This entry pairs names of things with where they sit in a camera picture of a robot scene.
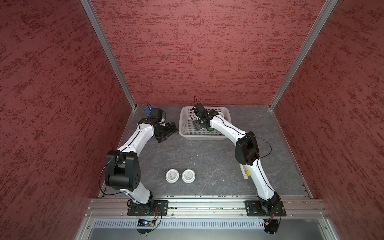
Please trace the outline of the blue-lidded clear tube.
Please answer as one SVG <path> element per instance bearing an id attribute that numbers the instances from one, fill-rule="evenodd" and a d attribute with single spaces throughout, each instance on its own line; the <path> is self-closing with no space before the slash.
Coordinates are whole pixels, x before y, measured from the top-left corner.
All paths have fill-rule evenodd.
<path id="1" fill-rule="evenodd" d="M 147 108 L 146 113 L 149 116 L 156 116 L 158 114 L 158 109 L 157 108 Z"/>

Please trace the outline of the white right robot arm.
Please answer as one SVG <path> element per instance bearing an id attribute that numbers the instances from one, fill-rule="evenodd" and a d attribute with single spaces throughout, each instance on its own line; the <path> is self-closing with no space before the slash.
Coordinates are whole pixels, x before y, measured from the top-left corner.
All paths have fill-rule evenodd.
<path id="1" fill-rule="evenodd" d="M 227 120 L 217 111 L 207 110 L 202 105 L 192 108 L 195 116 L 194 126 L 197 131 L 212 128 L 219 131 L 235 145 L 235 158 L 240 165 L 245 166 L 256 186 L 260 211 L 267 216 L 273 214 L 281 198 L 271 186 L 262 167 L 257 137 L 253 132 L 243 131 Z"/>

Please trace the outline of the white perforated plastic basket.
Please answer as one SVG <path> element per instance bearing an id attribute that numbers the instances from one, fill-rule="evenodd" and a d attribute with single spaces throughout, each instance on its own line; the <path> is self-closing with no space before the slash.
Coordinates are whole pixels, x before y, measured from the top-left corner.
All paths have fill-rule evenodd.
<path id="1" fill-rule="evenodd" d="M 207 131 L 202 129 L 197 131 L 194 127 L 193 120 L 196 115 L 192 110 L 192 106 L 183 107 L 179 119 L 179 134 L 186 140 L 201 140 L 201 141 L 223 141 L 227 137 L 217 130 Z"/>

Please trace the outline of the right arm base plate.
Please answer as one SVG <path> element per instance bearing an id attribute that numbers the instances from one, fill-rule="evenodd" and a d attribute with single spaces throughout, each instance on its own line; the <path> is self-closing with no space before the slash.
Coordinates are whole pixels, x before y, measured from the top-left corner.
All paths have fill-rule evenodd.
<path id="1" fill-rule="evenodd" d="M 286 217 L 287 213 L 282 201 L 271 204 L 269 202 L 245 201 L 248 217 Z"/>

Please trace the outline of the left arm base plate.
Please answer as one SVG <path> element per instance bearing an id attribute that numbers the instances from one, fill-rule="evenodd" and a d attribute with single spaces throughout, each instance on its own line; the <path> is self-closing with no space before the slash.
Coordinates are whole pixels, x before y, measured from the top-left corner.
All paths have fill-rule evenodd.
<path id="1" fill-rule="evenodd" d="M 134 203 L 132 200 L 127 202 L 127 215 L 128 216 L 166 216 L 168 212 L 169 201 L 167 200 L 154 200 L 149 201 L 147 204 Z"/>

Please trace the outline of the left green circuit board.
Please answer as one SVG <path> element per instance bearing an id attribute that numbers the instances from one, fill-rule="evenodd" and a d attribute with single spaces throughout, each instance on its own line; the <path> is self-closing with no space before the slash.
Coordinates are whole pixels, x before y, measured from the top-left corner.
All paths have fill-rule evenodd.
<path id="1" fill-rule="evenodd" d="M 153 228 L 156 226 L 156 220 L 145 220 L 145 219 L 139 219 L 138 220 L 138 227 L 149 227 Z"/>

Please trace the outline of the aluminium front rail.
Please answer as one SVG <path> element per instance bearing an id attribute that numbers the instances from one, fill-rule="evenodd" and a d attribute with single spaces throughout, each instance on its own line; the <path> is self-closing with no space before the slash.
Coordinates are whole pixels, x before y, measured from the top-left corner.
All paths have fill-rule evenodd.
<path id="1" fill-rule="evenodd" d="M 127 198 L 102 198 L 92 199 L 85 216 L 90 218 L 107 217 L 143 217 L 127 215 Z M 207 196 L 157 196 L 155 200 L 169 201 L 168 218 L 251 218 L 247 216 L 245 210 L 245 201 L 256 201 L 253 197 L 240 196 L 223 196 L 223 197 L 207 197 Z M 329 219 L 328 211 L 322 200 L 308 198 L 283 198 L 287 219 Z M 278 219 L 280 217 L 253 217 L 259 219 Z"/>

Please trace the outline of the aluminium corner post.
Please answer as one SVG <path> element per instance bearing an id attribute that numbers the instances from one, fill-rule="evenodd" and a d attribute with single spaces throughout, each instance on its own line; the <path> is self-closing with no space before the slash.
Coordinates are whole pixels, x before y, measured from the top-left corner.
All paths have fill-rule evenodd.
<path id="1" fill-rule="evenodd" d="M 103 27 L 101 25 L 101 22 L 97 16 L 96 10 L 92 4 L 92 1 L 90 0 L 81 0 L 82 6 L 88 16 L 88 19 L 91 22 L 91 25 L 99 39 L 99 42 L 102 45 L 102 48 L 110 62 L 111 67 L 114 70 L 114 73 L 122 87 L 122 90 L 129 101 L 129 104 L 131 108 L 135 111 L 137 109 L 137 104 L 134 100 L 134 97 L 128 87 L 128 84 L 126 83 L 126 79 L 123 75 L 123 72 L 119 66 L 119 63 L 115 57 L 115 54 L 113 53 L 113 50 L 111 48 L 111 45 L 108 41 L 108 38 L 105 34 L 105 31 L 103 30 Z"/>
<path id="2" fill-rule="evenodd" d="M 316 20 L 314 21 L 308 35 L 306 36 L 295 60 L 293 61 L 290 69 L 288 70 L 287 74 L 285 75 L 281 85 L 279 86 L 275 96 L 273 97 L 269 109 L 271 112 L 274 111 L 276 108 L 279 100 L 283 96 L 285 90 L 287 89 L 288 85 L 290 84 L 291 80 L 293 79 L 295 73 L 299 69 L 301 63 L 305 59 L 306 55 L 308 54 L 309 50 L 311 49 L 312 45 L 314 44 L 316 38 L 318 37 L 319 33 L 321 32 L 323 26 L 325 25 L 326 21 L 328 20 L 329 16 L 331 15 L 332 11 L 334 10 L 335 6 L 337 5 L 338 0 L 326 0 L 323 7 L 321 8 Z"/>

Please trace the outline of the right black connector board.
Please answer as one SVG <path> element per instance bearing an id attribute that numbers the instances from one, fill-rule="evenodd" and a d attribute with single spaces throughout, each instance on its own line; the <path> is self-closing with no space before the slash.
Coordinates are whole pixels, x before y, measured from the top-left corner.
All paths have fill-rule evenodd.
<path id="1" fill-rule="evenodd" d="M 264 222 L 264 232 L 267 234 L 275 234 L 280 226 L 279 220 L 268 220 Z"/>

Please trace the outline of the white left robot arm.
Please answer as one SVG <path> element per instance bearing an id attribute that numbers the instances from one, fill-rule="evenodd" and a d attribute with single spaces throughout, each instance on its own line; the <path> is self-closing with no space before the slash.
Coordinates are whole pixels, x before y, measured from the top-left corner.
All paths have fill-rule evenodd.
<path id="1" fill-rule="evenodd" d="M 102 170 L 106 186 L 128 195 L 135 204 L 148 205 L 152 193 L 141 182 L 140 153 L 150 139 L 154 138 L 161 143 L 176 132 L 178 128 L 174 122 L 160 123 L 157 119 L 141 119 L 126 143 L 108 152 Z"/>

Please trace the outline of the right aluminium corner post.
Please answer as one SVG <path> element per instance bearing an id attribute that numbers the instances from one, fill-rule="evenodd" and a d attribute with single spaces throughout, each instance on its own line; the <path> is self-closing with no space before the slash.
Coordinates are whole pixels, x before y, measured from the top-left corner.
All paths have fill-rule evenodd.
<path id="1" fill-rule="evenodd" d="M 306 55 L 308 54 L 309 50 L 311 49 L 312 45 L 314 44 L 316 38 L 318 37 L 319 33 L 321 32 L 323 26 L 325 25 L 326 21 L 328 20 L 329 16 L 331 15 L 332 11 L 334 10 L 335 6 L 337 5 L 338 0 L 326 0 L 323 7 L 321 8 L 316 20 L 314 21 L 308 35 L 306 36 L 295 60 L 293 61 L 290 69 L 288 70 L 287 74 L 285 75 L 281 85 L 279 86 L 275 96 L 273 97 L 269 109 L 271 112 L 274 111 L 276 108 L 279 100 L 283 96 L 285 90 L 287 89 L 288 85 L 290 84 L 291 80 L 293 79 L 295 73 L 299 69 L 301 63 L 305 59 Z"/>

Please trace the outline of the left aluminium corner post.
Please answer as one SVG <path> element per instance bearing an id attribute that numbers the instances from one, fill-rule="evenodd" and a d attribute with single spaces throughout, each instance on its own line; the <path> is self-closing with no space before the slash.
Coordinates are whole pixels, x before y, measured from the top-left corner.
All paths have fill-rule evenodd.
<path id="1" fill-rule="evenodd" d="M 137 109 L 137 104 L 134 100 L 134 97 L 128 87 L 128 84 L 126 83 L 126 79 L 123 75 L 123 72 L 119 66 L 119 63 L 115 57 L 115 54 L 113 53 L 113 50 L 111 48 L 111 45 L 108 41 L 108 38 L 105 34 L 105 31 L 103 30 L 103 27 L 101 25 L 101 22 L 97 16 L 96 10 L 92 4 L 92 1 L 90 0 L 81 0 L 82 6 L 88 16 L 88 19 L 91 22 L 91 25 L 99 39 L 99 42 L 102 45 L 102 48 L 110 62 L 111 67 L 114 70 L 114 73 L 122 87 L 122 90 L 129 101 L 129 104 L 131 108 L 135 111 Z"/>

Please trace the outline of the white glue stick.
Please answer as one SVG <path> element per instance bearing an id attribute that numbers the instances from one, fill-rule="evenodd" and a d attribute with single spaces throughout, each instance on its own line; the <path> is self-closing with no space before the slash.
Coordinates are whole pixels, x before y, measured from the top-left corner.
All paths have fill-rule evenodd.
<path id="1" fill-rule="evenodd" d="M 247 171 L 246 167 L 244 165 L 240 164 L 240 169 L 241 169 L 241 172 L 242 172 L 244 179 L 247 180 L 249 178 L 249 176 L 248 176 L 248 171 Z"/>

